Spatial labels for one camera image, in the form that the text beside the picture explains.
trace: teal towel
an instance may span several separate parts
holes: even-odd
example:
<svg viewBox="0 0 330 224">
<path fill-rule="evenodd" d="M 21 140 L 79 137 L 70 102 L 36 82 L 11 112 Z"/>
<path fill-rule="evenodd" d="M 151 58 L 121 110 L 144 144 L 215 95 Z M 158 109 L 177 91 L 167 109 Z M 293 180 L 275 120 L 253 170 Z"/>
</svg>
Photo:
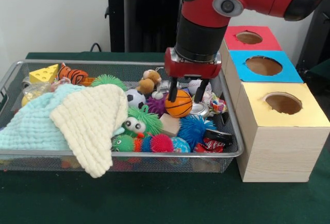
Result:
<svg viewBox="0 0 330 224">
<path fill-rule="evenodd" d="M 50 119 L 50 113 L 68 94 L 84 88 L 64 84 L 54 93 L 30 101 L 0 132 L 0 149 L 70 150 L 62 132 Z"/>
</svg>

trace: orange basketball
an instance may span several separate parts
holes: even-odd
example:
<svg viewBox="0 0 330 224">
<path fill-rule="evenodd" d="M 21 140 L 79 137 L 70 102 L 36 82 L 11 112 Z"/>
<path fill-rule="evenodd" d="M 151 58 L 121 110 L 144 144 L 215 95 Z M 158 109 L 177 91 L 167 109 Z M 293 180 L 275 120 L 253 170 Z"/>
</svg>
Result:
<svg viewBox="0 0 330 224">
<path fill-rule="evenodd" d="M 170 102 L 166 98 L 165 108 L 172 117 L 185 117 L 192 109 L 192 98 L 187 92 L 178 90 L 175 102 Z"/>
</svg>

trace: wooden box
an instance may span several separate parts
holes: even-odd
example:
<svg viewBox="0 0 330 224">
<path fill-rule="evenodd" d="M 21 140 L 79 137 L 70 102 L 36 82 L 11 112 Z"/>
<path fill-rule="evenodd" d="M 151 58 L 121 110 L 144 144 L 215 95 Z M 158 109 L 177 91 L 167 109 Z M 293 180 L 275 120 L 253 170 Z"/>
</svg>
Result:
<svg viewBox="0 0 330 224">
<path fill-rule="evenodd" d="M 230 50 L 282 50 L 268 27 L 231 26 L 220 47 L 222 71 L 226 72 Z"/>
<path fill-rule="evenodd" d="M 330 123 L 303 83 L 242 83 L 236 115 L 243 182 L 306 182 Z"/>
<path fill-rule="evenodd" d="M 303 83 L 283 51 L 231 50 L 225 77 L 236 109 L 241 82 Z"/>
</svg>

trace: teddy bear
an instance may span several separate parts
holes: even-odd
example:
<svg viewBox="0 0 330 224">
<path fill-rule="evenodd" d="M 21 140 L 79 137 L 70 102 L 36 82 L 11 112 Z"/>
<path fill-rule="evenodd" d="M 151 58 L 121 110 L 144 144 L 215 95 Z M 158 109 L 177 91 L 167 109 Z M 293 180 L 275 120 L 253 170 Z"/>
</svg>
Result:
<svg viewBox="0 0 330 224">
<path fill-rule="evenodd" d="M 160 74 L 157 71 L 148 70 L 143 73 L 143 78 L 139 81 L 139 86 L 136 89 L 142 94 L 150 94 L 160 82 Z"/>
</svg>

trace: metal basket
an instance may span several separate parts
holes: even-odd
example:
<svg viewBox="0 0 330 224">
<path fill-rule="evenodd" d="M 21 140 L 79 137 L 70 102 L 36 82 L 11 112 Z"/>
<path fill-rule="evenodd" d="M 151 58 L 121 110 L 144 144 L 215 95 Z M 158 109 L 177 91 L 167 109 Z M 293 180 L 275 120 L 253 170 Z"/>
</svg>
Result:
<svg viewBox="0 0 330 224">
<path fill-rule="evenodd" d="M 21 107 L 22 81 L 30 71 L 34 71 L 62 61 L 26 60 L 11 66 L 0 82 L 0 127 L 6 126 L 14 116 L 15 110 Z M 67 66 L 89 73 L 90 77 L 111 74 L 136 87 L 143 72 L 163 67 L 162 63 L 145 62 L 98 62 L 66 61 Z M 159 70 L 163 80 L 169 79 L 164 70 Z M 221 116 L 213 118 L 219 131 L 232 133 L 233 143 L 223 153 L 147 153 L 147 152 L 113 152 L 113 167 L 109 171 L 162 171 L 162 172 L 224 172 L 234 157 L 242 154 L 244 147 L 240 129 L 236 120 L 228 88 L 221 72 L 211 81 L 213 91 L 226 100 L 229 119 L 222 122 Z M 1 150 L 0 169 L 4 170 L 44 170 L 75 171 L 83 170 L 71 151 L 44 150 Z"/>
</svg>

